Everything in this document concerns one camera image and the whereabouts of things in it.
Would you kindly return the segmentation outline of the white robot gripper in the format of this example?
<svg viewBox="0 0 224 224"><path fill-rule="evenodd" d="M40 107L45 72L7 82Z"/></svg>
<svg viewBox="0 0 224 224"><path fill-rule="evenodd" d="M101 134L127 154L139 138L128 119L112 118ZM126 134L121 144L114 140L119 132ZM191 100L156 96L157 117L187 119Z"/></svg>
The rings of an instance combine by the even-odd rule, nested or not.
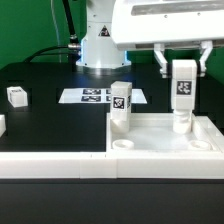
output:
<svg viewBox="0 0 224 224"><path fill-rule="evenodd" d="M224 39L224 0L116 0L111 37L119 49L154 45L163 78L172 76L165 43L202 41L198 75L204 77L213 42Z"/></svg>

